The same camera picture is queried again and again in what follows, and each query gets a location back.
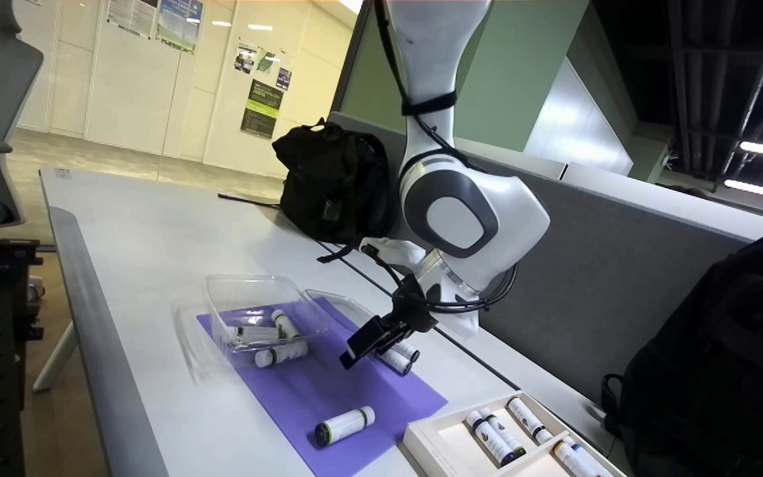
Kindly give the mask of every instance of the desk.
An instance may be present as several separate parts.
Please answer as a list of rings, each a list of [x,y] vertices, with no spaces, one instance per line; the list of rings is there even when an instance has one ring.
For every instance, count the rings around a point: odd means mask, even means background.
[[[201,288],[211,273],[287,276],[335,297],[358,326],[388,313],[390,299],[345,262],[317,265],[325,248],[274,210],[74,169],[42,169],[42,189],[111,475],[311,475],[242,382],[190,379],[173,299]],[[449,407],[509,391],[446,336],[423,334],[415,345],[423,352],[415,374]],[[551,375],[539,369],[519,383],[544,379]],[[393,448],[362,475],[414,470]]]

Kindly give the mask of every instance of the ceiling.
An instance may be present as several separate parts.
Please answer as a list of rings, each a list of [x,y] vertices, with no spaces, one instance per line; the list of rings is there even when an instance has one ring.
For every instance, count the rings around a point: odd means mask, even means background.
[[[763,178],[763,0],[594,0],[635,113],[674,128],[674,166]]]

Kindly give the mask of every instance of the clear plastic tray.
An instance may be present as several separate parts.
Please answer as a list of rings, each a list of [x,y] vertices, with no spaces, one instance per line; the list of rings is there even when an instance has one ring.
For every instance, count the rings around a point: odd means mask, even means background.
[[[243,338],[249,330],[276,330],[283,313],[296,336]],[[197,379],[255,365],[255,352],[304,338],[307,348],[329,329],[325,313],[280,276],[207,276],[205,293],[176,301],[176,329]]]

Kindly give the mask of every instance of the plastic container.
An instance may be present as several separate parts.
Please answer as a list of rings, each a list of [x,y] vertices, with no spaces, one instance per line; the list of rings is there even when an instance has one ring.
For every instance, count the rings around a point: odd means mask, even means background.
[[[249,354],[233,364],[255,365],[255,352],[296,338],[313,348],[329,329],[325,313],[280,276],[207,276],[205,287],[209,316],[201,326],[225,352]]]

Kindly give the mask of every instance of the floor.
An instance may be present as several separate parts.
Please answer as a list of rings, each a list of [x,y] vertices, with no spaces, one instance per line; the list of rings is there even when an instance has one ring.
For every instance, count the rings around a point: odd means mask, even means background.
[[[10,146],[13,154],[5,162],[5,174],[13,186],[25,222],[2,228],[0,239],[34,239],[45,243],[45,248],[52,248],[52,234],[37,174],[42,166],[96,169],[140,179],[162,179],[190,189],[225,191],[259,201],[276,201],[280,194],[278,179],[96,146],[60,136],[17,133],[10,138]],[[52,352],[56,338],[64,334],[68,324],[68,301],[60,281],[58,256],[48,251],[42,255],[42,260],[45,260],[42,267],[34,267],[31,276],[42,277],[48,291],[41,308],[41,324],[45,329],[45,338],[29,342],[27,386],[34,382],[45,358]],[[74,354],[66,364],[64,374],[58,375],[50,391],[31,395],[27,389],[27,406],[21,422],[25,422],[27,477],[109,475],[80,354]]]

